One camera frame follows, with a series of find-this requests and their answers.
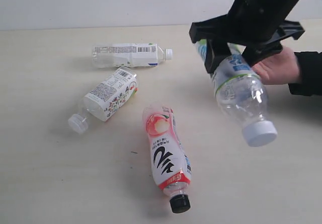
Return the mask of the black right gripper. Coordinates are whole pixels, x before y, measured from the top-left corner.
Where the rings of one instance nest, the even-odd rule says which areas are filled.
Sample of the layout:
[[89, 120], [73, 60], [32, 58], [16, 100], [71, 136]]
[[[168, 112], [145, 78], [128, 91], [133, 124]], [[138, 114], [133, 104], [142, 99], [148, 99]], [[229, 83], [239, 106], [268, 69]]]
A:
[[[292, 37], [299, 39], [305, 32], [297, 21], [287, 16], [299, 0], [234, 0], [227, 14], [191, 25], [192, 43], [206, 39], [204, 62], [208, 74], [230, 56], [228, 42], [237, 44], [268, 44]], [[279, 54], [281, 43], [262, 49], [247, 46], [242, 56], [249, 66]]]

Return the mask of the bare open human hand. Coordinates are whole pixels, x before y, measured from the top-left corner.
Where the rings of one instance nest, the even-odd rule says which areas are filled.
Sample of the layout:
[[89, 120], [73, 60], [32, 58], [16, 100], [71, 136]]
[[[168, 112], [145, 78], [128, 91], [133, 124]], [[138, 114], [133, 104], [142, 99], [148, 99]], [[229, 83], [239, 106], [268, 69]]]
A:
[[252, 67], [265, 85], [301, 83], [300, 67], [294, 51], [284, 46], [283, 50]]

